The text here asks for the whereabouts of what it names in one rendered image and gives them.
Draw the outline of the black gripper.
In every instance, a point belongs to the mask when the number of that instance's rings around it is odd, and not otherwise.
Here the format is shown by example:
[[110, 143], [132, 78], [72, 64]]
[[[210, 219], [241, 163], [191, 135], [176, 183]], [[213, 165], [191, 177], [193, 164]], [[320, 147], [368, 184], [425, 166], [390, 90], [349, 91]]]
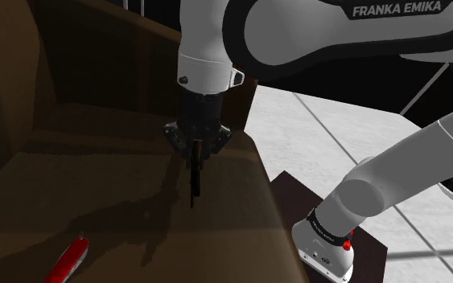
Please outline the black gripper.
[[[213, 154], [218, 154], [230, 140], [232, 132], [220, 125], [224, 94], [201, 94], [182, 88], [182, 100], [178, 121], [163, 126], [163, 134], [172, 149], [191, 168], [191, 148], [188, 144], [194, 140], [202, 141], [201, 167]], [[178, 137], [178, 130], [183, 132], [186, 142]]]

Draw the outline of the dark slim tool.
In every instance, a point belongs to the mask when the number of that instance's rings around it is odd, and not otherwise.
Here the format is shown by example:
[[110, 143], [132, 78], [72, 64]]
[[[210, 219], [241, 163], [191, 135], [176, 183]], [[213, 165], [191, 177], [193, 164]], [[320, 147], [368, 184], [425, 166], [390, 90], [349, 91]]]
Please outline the dark slim tool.
[[200, 196], [200, 141], [194, 141], [190, 158], [190, 206], [194, 207], [194, 198]]

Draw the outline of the red pocket knife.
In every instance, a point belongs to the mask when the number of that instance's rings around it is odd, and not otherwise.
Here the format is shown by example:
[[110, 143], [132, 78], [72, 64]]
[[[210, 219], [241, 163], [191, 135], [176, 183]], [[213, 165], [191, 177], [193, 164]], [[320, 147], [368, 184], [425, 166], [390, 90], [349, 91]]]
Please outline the red pocket knife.
[[81, 232], [63, 251], [43, 283], [66, 283], [79, 268], [89, 251], [89, 239]]

